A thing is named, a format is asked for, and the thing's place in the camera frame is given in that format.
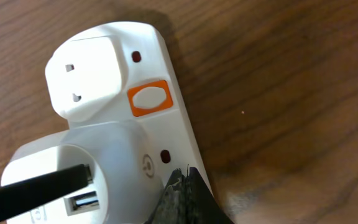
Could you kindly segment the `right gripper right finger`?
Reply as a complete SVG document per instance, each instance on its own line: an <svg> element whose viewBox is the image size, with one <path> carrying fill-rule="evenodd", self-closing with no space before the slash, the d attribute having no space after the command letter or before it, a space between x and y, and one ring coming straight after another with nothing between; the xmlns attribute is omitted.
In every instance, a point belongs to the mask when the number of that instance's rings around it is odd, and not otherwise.
<svg viewBox="0 0 358 224"><path fill-rule="evenodd" d="M221 210L198 169L190 167L186 177L186 221L191 224L233 224Z"/></svg>

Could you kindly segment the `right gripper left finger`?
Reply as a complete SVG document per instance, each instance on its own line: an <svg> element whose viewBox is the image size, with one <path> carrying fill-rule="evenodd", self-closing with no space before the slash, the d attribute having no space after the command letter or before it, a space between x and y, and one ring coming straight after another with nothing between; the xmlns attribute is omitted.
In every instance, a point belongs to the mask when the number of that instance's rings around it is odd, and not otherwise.
<svg viewBox="0 0 358 224"><path fill-rule="evenodd" d="M163 190L157 206L145 224L186 224L188 186L181 169L175 169Z"/></svg>

